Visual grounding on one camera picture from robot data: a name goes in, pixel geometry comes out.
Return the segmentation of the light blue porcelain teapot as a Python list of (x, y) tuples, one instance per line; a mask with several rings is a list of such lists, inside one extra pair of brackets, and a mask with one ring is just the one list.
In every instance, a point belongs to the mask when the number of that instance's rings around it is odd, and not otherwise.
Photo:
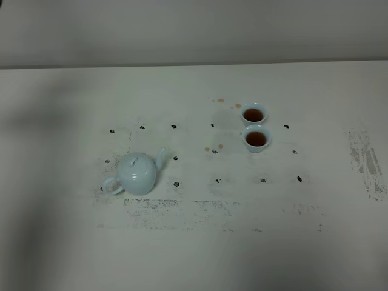
[(162, 169), (164, 152), (165, 148), (161, 147), (155, 161), (145, 153), (133, 152), (125, 155), (117, 166), (116, 176), (104, 180), (102, 191), (108, 195), (117, 195), (124, 190), (132, 195), (149, 193)]

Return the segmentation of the near blue porcelain teacup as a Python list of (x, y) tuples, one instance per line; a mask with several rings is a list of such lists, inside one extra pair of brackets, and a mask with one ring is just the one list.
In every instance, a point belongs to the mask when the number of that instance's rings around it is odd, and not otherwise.
[(262, 152), (271, 142), (272, 135), (261, 125), (250, 125), (242, 131), (243, 143), (251, 153)]

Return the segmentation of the blue porcelain teacup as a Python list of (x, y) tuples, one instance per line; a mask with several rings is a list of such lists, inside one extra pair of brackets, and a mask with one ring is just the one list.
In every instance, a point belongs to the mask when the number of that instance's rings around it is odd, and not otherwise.
[(251, 153), (262, 152), (271, 142), (272, 135), (261, 125), (250, 125), (242, 131), (243, 143)]
[(241, 107), (241, 119), (245, 127), (250, 125), (261, 125), (268, 117), (267, 109), (258, 104), (248, 103)]

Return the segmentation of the far blue porcelain teacup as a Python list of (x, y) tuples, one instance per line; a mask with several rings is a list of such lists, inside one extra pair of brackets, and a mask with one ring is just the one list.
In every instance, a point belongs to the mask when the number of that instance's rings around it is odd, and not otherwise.
[(250, 125), (261, 125), (268, 117), (267, 109), (258, 104), (248, 103), (241, 107), (241, 119), (245, 127)]

